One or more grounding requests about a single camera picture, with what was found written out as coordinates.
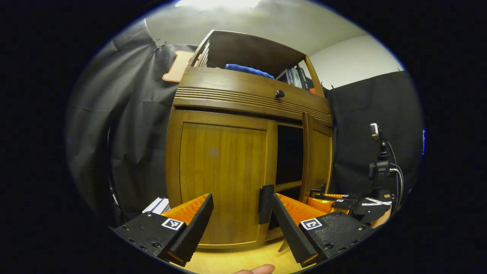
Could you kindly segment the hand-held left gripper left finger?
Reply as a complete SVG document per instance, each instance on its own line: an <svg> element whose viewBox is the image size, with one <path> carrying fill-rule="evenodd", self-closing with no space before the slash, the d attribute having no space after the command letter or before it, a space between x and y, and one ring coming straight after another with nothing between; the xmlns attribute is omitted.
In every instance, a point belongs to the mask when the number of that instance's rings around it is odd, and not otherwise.
<svg viewBox="0 0 487 274"><path fill-rule="evenodd" d="M211 193L163 213L147 210L114 229L143 252L184 267L192 258L214 209Z"/></svg>

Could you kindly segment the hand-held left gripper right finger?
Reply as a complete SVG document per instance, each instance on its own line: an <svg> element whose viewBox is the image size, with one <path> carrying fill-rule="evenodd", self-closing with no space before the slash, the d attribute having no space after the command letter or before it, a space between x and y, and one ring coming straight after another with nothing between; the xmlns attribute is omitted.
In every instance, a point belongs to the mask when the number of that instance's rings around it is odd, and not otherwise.
<svg viewBox="0 0 487 274"><path fill-rule="evenodd" d="M302 267L330 260L375 231L343 211L325 213L277 193L272 196L272 211Z"/></svg>

